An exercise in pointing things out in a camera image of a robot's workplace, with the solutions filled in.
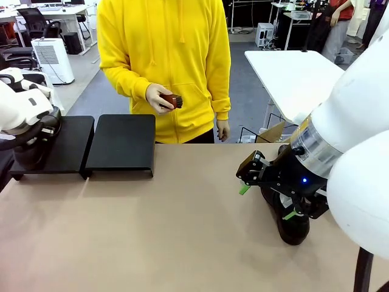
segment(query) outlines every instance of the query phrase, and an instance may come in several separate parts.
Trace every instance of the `red shirt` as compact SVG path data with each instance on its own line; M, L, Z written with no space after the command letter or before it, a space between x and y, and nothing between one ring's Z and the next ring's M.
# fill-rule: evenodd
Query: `red shirt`
M329 4L332 7L338 8L343 3L345 3L347 0L329 0ZM350 5L346 9L343 9L340 12L339 20L349 20L353 17L354 14L354 6Z

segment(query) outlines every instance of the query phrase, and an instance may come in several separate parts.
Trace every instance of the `office chair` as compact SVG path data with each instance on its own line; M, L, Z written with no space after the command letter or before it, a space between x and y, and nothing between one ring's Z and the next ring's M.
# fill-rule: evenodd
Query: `office chair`
M61 23L52 21L47 23L44 16L37 8L18 9L20 15L26 21L27 33L34 38L58 38L60 36Z
M85 5L85 1L84 0L71 0L71 4L72 5ZM86 27L85 25L85 21L86 21L86 17L85 15L77 15L77 22L78 22L78 26L80 27L80 31L81 31L81 34L83 35L83 39L86 41L87 39L89 39L91 37L91 32L89 31L89 29ZM85 29L86 31L88 32L89 36L86 38L84 36L84 32L81 28L81 24L80 23L83 23L84 26L85 26Z
M61 23L59 21L47 23L37 8L18 9L18 12L26 21L27 34L31 40L34 38L58 38L61 36ZM3 54L7 54L5 59L9 61L14 58L30 57L32 51L32 47L13 47L5 50Z
M12 49L5 50L2 54L0 54L0 70L9 68L9 67L16 67L20 69L26 69L26 70L32 70L33 68L36 68L38 64L36 63L36 60L32 58L32 51L28 55L26 52L25 56L17 57L16 55L11 54L11 58L9 58L9 52L7 51Z

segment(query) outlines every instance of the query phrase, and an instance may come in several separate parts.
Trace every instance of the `green tape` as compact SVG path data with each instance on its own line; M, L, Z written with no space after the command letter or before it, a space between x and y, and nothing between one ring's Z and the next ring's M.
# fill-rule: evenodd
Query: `green tape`
M286 215L283 220L289 220L290 218L292 218L294 215L297 215L297 212L296 210L293 210L291 213L289 213L288 215Z
M239 194L244 195L248 191L249 188L251 188L251 186L246 186L246 185L242 186L241 190L239 191Z

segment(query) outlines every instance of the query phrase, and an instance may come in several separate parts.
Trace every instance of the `hoodie drawstring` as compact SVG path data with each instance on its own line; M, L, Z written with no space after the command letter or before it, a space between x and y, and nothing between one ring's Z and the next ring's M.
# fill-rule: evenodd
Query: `hoodie drawstring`
M185 43L184 38L184 4L182 0L178 0L178 7L179 7L179 25L180 25L180 43Z
M151 36L151 27L150 27L150 17L148 16L148 0L145 0L146 5L146 21L147 21L147 33L148 33L148 42L149 42L149 50L150 50L150 65L155 66L156 61L154 59L154 44L153 37Z

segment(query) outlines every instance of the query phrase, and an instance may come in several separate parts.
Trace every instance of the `beige table surface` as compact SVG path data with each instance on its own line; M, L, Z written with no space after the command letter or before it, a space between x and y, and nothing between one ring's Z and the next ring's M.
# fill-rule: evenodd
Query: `beige table surface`
M293 247L259 188L238 194L239 164L277 148L157 145L153 179L11 181L0 194L0 291L352 291L358 247L329 212ZM374 260L371 291L388 270Z

